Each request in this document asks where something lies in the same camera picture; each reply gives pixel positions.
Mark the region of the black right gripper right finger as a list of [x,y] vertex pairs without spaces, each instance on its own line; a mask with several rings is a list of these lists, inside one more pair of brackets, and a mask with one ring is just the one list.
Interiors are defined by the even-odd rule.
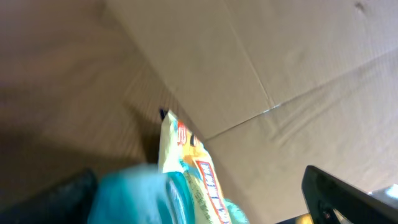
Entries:
[[315,166],[307,166],[302,192],[315,224],[339,223],[339,212],[351,223],[397,224],[397,209]]

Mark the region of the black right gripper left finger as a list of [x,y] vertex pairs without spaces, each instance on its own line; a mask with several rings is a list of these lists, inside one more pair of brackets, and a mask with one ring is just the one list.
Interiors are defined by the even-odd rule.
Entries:
[[83,169],[1,210],[1,223],[86,223],[97,188],[95,173]]

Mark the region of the teal mouthwash bottle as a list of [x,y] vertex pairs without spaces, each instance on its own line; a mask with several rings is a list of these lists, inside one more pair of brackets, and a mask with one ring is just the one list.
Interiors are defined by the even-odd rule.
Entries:
[[104,176],[88,215],[90,224],[195,224],[191,190],[181,172],[141,165]]

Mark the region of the teal wet wipes pack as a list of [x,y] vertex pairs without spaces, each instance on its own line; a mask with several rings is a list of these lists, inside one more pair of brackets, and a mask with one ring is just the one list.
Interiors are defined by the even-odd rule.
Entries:
[[249,224],[246,214],[238,205],[228,198],[224,199],[224,204],[226,205],[232,224]]

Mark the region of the orange snack bag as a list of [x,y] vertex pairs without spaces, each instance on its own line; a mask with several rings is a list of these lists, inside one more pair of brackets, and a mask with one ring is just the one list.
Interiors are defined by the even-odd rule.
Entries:
[[172,178],[185,223],[232,223],[214,163],[203,143],[172,112],[162,120],[158,166]]

